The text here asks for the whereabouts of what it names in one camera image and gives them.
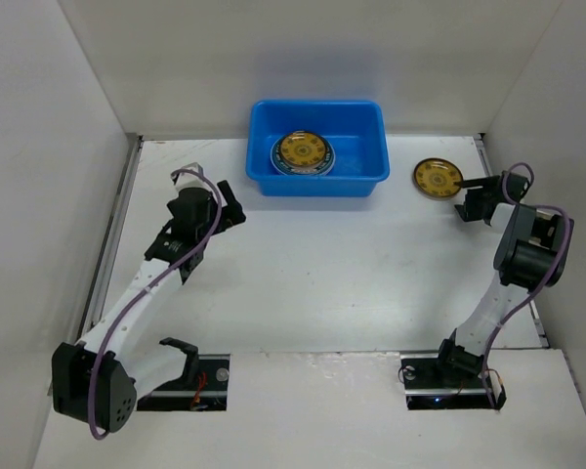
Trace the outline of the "yellow patterned plate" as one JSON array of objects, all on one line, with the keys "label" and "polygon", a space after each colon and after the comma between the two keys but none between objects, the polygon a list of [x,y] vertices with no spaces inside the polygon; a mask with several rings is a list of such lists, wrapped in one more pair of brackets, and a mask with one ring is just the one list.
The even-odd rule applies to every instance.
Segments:
[{"label": "yellow patterned plate", "polygon": [[308,131],[296,131],[283,138],[278,145],[277,153],[288,166],[306,169],[324,162],[328,149],[319,135]]},{"label": "yellow patterned plate", "polygon": [[421,194],[434,200],[451,199],[461,191],[464,182],[459,168],[442,158],[419,161],[413,170],[412,180]]}]

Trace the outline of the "green rim plate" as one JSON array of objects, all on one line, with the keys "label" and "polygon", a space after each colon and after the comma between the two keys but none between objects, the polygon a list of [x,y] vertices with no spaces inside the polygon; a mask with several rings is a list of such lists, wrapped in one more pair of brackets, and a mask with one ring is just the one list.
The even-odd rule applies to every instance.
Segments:
[{"label": "green rim plate", "polygon": [[328,155],[324,162],[320,163],[316,167],[306,169],[288,166],[277,153],[278,145],[282,142],[285,136],[286,135],[281,137],[273,144],[270,153],[272,166],[278,173],[288,176],[322,176],[328,174],[332,170],[335,164],[335,151],[331,144],[320,135],[319,136],[327,144],[328,149]]}]

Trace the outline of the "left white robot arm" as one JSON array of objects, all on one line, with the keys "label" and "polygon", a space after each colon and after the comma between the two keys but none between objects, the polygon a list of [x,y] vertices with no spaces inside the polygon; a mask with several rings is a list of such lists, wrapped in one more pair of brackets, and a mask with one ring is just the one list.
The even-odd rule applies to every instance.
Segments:
[{"label": "left white robot arm", "polygon": [[160,308],[202,262],[210,238],[246,220],[228,181],[202,178],[193,186],[180,179],[173,177],[171,218],[120,299],[75,343],[62,342],[52,355],[54,411],[88,424],[96,440],[118,432],[155,389],[172,381],[187,387],[199,377],[198,349],[186,341],[165,337],[151,354],[133,354]]}]

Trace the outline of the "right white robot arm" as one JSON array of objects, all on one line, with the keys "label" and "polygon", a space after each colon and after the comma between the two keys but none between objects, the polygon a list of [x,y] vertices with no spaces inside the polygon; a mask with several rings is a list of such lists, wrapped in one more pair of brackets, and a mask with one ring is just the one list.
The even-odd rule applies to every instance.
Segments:
[{"label": "right white robot arm", "polygon": [[458,184],[467,191],[456,206],[462,221],[483,221],[501,239],[489,288],[470,316],[442,341],[433,362],[434,376],[443,385],[481,376],[503,325],[564,272],[574,220],[559,207],[523,203],[532,183],[532,176],[504,171]]}]

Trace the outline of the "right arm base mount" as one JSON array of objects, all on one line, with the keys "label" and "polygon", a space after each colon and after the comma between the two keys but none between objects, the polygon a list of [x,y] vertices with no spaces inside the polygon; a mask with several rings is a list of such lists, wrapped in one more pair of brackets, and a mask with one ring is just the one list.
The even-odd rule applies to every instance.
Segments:
[{"label": "right arm base mount", "polygon": [[501,410],[507,401],[503,380],[494,369],[478,375],[441,370],[436,353],[400,356],[398,379],[408,410]]}]

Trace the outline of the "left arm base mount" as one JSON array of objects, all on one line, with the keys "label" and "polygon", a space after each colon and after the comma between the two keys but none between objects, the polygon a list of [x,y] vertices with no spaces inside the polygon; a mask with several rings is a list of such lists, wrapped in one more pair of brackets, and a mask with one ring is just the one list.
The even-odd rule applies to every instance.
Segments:
[{"label": "left arm base mount", "polygon": [[137,411],[212,412],[228,406],[230,355],[200,355],[193,380],[169,381],[138,402]]}]

